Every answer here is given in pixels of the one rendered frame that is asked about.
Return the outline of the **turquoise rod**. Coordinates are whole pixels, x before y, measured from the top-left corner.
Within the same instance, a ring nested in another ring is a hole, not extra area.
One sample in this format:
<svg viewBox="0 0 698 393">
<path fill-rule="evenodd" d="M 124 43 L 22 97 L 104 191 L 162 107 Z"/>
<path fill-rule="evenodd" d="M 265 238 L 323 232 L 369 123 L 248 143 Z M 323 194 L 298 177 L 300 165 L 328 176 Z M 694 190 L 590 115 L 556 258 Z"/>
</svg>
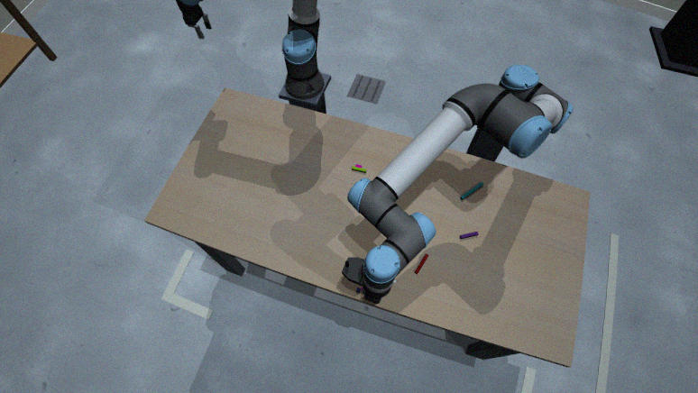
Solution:
<svg viewBox="0 0 698 393">
<path fill-rule="evenodd" d="M 481 187 L 481 186 L 483 186 L 483 183 L 482 183 L 482 182 L 481 182 L 480 184 L 478 184 L 476 187 L 474 187 L 474 188 L 472 188 L 471 190 L 469 190 L 469 191 L 468 191 L 467 193 L 465 193 L 464 195 L 462 195 L 460 198 L 463 200 L 464 198 L 466 198 L 466 197 L 468 197 L 469 195 L 471 195 L 472 192 L 474 192 L 475 190 L 477 190 L 477 189 L 478 189 L 479 187 Z"/>
</svg>

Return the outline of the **dark red rod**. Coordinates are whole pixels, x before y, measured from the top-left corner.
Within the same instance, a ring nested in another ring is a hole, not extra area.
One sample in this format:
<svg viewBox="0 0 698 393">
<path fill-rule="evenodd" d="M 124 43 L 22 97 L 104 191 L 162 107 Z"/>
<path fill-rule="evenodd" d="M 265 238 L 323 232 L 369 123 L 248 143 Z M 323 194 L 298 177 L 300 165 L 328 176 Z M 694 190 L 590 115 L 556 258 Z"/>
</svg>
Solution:
<svg viewBox="0 0 698 393">
<path fill-rule="evenodd" d="M 422 261 L 420 262 L 420 264 L 418 265 L 418 268 L 417 268 L 416 271 L 415 271 L 416 274 L 418 274 L 418 272 L 419 272 L 420 269 L 422 268 L 422 266 L 423 266 L 423 264 L 425 263 L 427 257 L 428 257 L 428 254 L 425 255 L 425 257 L 423 258 L 423 260 L 422 260 Z"/>
</svg>

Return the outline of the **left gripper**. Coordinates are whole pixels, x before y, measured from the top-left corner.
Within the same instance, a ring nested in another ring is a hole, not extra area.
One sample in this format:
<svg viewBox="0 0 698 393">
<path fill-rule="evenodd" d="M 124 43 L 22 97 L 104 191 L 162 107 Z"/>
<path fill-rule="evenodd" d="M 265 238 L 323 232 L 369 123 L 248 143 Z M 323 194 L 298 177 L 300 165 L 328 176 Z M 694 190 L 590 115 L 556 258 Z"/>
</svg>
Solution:
<svg viewBox="0 0 698 393">
<path fill-rule="evenodd" d="M 367 282 L 364 279 L 363 263 L 364 260 L 361 258 L 347 258 L 347 261 L 345 262 L 344 268 L 342 270 L 342 274 L 349 281 L 363 286 L 362 294 L 364 294 L 364 298 L 366 300 L 371 301 L 375 304 L 379 304 L 381 302 L 381 298 L 385 297 L 390 292 L 392 284 L 395 284 L 397 280 L 394 279 L 393 283 L 389 287 L 384 289 L 372 288 L 367 284 Z"/>
</svg>

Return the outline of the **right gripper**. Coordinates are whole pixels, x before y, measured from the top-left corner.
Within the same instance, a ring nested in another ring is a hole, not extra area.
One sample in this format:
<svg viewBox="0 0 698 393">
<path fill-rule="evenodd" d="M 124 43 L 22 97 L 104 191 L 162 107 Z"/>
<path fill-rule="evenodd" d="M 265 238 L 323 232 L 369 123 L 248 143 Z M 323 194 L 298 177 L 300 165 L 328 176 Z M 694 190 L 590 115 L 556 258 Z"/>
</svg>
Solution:
<svg viewBox="0 0 698 393">
<path fill-rule="evenodd" d="M 183 20 L 184 20 L 185 24 L 187 24 L 188 27 L 195 28 L 198 38 L 204 40 L 204 35 L 203 35 L 202 31 L 200 30 L 199 25 L 197 25 L 197 22 L 200 20 L 201 17 L 203 17 L 204 24 L 205 24 L 206 28 L 211 30 L 212 27 L 211 27 L 211 24 L 208 20 L 208 15 L 203 13 L 202 8 L 198 4 L 194 5 L 194 6 L 188 6 L 188 5 L 182 4 L 180 2 L 180 0 L 176 0 L 176 2 L 178 4 L 180 11 L 183 14 Z"/>
</svg>

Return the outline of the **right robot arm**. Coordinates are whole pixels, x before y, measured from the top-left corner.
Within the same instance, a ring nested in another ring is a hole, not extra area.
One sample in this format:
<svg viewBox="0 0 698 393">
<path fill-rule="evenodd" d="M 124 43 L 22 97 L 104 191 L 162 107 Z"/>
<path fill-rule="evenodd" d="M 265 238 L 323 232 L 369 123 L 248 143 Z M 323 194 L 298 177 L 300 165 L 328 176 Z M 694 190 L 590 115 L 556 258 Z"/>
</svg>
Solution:
<svg viewBox="0 0 698 393">
<path fill-rule="evenodd" d="M 293 0 L 282 52 L 288 71 L 285 85 L 288 93 L 297 99 L 313 98 L 324 87 L 317 68 L 319 19 L 317 0 Z"/>
</svg>

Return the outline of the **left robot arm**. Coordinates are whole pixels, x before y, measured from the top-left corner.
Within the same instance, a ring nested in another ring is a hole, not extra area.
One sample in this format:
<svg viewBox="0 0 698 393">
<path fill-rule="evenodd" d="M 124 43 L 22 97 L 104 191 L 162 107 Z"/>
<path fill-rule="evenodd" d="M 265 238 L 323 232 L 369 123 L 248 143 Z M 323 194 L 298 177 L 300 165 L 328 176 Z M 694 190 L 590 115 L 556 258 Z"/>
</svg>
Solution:
<svg viewBox="0 0 698 393">
<path fill-rule="evenodd" d="M 348 202 L 387 238 L 365 257 L 363 275 L 370 287 L 389 287 L 435 237 L 436 228 L 427 216 L 408 215 L 395 201 L 463 131 L 477 125 L 524 159 L 563 126 L 573 106 L 538 81 L 533 68 L 514 65 L 505 70 L 499 85 L 477 84 L 456 92 L 373 181 L 361 178 L 352 186 Z"/>
</svg>

